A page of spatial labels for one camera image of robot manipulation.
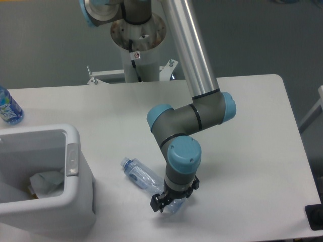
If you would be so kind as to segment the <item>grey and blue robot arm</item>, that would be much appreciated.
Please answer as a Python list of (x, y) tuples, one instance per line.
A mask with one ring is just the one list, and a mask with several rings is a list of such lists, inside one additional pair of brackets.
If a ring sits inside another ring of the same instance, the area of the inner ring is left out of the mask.
[(163, 211), (176, 199), (188, 198), (199, 187), (196, 171), (201, 146), (191, 136), (231, 120), (232, 96), (222, 92), (211, 70), (192, 1), (162, 1), (164, 18), (152, 12), (151, 1), (80, 1), (90, 26), (111, 23), (111, 38), (122, 53), (127, 83), (159, 80), (154, 52), (171, 32), (192, 103), (174, 109), (168, 104), (147, 114), (150, 131), (166, 161), (164, 190), (152, 196), (153, 211)]

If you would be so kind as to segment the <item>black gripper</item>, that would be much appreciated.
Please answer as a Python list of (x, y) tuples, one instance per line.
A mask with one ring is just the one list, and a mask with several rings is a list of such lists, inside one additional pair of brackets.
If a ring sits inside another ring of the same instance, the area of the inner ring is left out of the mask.
[(154, 212), (163, 213), (164, 208), (175, 199), (189, 198), (194, 190), (199, 188), (200, 181), (197, 176), (194, 177), (189, 187), (184, 187), (182, 191), (177, 191), (164, 183), (164, 192), (155, 194), (151, 197), (150, 206)]

